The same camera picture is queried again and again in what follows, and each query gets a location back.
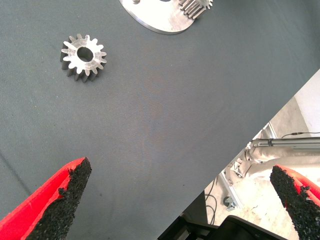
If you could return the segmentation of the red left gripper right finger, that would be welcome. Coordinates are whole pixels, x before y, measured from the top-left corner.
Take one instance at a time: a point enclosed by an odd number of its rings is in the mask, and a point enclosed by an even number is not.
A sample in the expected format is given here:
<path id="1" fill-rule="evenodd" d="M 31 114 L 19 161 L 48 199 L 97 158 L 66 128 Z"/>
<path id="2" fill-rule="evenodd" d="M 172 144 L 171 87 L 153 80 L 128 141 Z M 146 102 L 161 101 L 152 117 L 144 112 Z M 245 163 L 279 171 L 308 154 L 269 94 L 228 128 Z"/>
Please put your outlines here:
<path id="1" fill-rule="evenodd" d="M 270 182 L 291 218 L 300 240 L 320 238 L 320 187 L 283 165 L 272 167 Z"/>

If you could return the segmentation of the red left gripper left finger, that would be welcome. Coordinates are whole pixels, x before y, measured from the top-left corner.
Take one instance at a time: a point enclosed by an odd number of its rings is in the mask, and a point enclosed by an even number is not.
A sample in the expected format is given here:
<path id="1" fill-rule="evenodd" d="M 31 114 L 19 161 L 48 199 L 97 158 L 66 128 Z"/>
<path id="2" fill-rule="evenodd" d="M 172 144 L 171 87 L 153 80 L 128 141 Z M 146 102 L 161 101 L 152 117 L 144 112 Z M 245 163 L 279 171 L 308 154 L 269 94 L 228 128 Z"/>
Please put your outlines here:
<path id="1" fill-rule="evenodd" d="M 67 163 L 0 221 L 2 240 L 64 240 L 92 168 L 87 157 Z"/>

